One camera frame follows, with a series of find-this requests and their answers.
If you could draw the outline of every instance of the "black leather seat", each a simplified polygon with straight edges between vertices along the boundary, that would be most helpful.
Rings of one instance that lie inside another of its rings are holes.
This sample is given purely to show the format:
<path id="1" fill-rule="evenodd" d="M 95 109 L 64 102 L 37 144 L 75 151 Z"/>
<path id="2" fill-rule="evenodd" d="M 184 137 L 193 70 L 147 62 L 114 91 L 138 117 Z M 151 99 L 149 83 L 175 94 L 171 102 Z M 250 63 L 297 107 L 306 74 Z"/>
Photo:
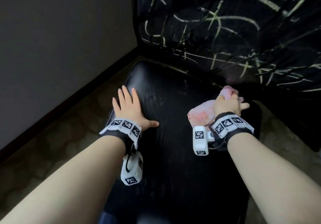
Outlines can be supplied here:
<path id="1" fill-rule="evenodd" d="M 190 109 L 215 99 L 220 88 L 150 61 L 137 62 L 128 74 L 127 88 L 137 89 L 146 118 L 160 126 L 142 134 L 143 180 L 125 186 L 117 179 L 104 210 L 121 223 L 136 223 L 146 213 L 171 223 L 242 223 L 248 191 L 228 152 L 196 156 Z M 262 112 L 257 104 L 242 117 L 259 137 Z M 111 114 L 109 121 L 115 117 Z"/>

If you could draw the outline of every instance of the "pink towel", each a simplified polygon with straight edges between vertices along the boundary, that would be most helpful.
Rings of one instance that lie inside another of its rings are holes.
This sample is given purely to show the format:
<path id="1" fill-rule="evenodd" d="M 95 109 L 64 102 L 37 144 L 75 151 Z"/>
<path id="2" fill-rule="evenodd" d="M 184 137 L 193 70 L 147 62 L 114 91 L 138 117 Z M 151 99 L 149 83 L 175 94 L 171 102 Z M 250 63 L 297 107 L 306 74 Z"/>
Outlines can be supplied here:
<path id="1" fill-rule="evenodd" d="M 226 100 L 231 99 L 232 93 L 239 93 L 231 86 L 227 85 L 221 90 L 220 95 L 223 95 Z M 243 102 L 243 97 L 239 97 L 240 103 Z M 213 104 L 215 100 L 206 101 L 203 104 L 191 109 L 187 114 L 188 120 L 192 127 L 209 125 L 215 118 L 213 112 Z"/>

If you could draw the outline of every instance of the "person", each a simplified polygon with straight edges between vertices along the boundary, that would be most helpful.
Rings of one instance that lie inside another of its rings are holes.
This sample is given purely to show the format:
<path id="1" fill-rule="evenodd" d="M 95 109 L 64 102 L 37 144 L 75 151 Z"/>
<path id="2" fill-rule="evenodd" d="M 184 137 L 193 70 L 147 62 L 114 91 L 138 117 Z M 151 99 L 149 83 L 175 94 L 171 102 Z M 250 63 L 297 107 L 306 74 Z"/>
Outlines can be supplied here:
<path id="1" fill-rule="evenodd" d="M 117 117 L 135 121 L 142 131 L 158 127 L 141 111 L 136 90 L 125 86 L 113 98 Z M 215 115 L 241 114 L 249 104 L 238 95 L 219 96 Z M 103 136 L 80 152 L 26 196 L 0 224 L 97 223 L 108 194 L 119 174 L 125 154 L 123 141 Z M 267 223 L 321 223 L 321 187 L 250 133 L 238 133 L 228 142 L 228 152 Z"/>

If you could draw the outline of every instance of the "forearm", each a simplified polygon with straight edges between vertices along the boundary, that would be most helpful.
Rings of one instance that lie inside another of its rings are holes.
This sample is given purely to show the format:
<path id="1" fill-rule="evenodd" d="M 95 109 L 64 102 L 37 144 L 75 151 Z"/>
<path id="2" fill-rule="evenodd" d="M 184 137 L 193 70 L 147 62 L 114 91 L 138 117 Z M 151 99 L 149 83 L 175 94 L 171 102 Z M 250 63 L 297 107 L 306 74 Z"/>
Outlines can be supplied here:
<path id="1" fill-rule="evenodd" d="M 125 150 L 117 137 L 98 139 L 32 191 L 1 224 L 96 223 Z"/>
<path id="2" fill-rule="evenodd" d="M 268 223 L 320 223 L 321 187 L 248 133 L 228 151 Z"/>

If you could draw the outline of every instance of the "floor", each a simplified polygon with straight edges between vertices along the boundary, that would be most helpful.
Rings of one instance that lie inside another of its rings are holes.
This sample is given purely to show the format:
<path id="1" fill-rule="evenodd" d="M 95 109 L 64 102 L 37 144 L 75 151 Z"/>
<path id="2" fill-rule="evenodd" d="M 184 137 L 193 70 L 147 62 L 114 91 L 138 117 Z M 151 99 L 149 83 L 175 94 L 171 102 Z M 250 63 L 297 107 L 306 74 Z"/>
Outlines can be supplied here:
<path id="1" fill-rule="evenodd" d="M 124 83 L 131 64 L 86 96 L 0 165 L 0 219 L 61 165 L 99 137 L 111 98 Z M 263 104 L 261 142 L 321 185 L 321 161 Z M 246 224 L 266 223 L 250 199 Z"/>

